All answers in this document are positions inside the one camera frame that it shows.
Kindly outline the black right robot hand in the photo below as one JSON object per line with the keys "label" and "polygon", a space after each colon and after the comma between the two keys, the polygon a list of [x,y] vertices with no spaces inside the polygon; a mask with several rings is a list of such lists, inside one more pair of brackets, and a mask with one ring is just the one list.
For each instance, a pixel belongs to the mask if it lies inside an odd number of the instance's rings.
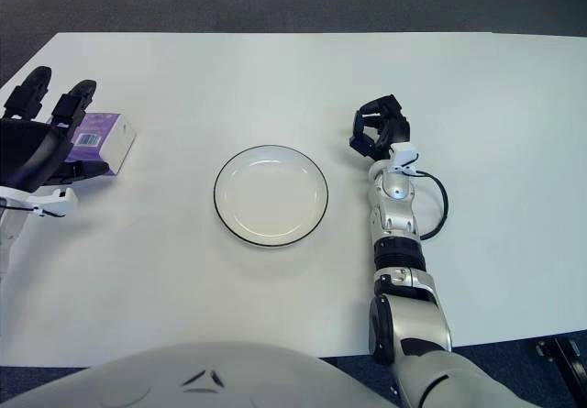
{"label": "black right robot hand", "polygon": [[392,144],[409,141],[409,122],[393,94],[370,101],[356,111],[349,145],[361,156],[388,160]]}

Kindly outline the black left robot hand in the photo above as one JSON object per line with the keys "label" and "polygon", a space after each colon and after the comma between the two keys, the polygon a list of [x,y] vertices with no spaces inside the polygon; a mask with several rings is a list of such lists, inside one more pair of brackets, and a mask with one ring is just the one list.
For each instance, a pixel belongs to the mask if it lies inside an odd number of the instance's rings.
{"label": "black left robot hand", "polygon": [[39,66],[16,86],[1,117],[1,185],[26,193],[41,186],[63,185],[109,172],[97,160],[73,160],[68,156],[72,138],[93,101],[96,82],[82,80],[63,94],[48,123],[35,120],[49,90],[51,68]]}

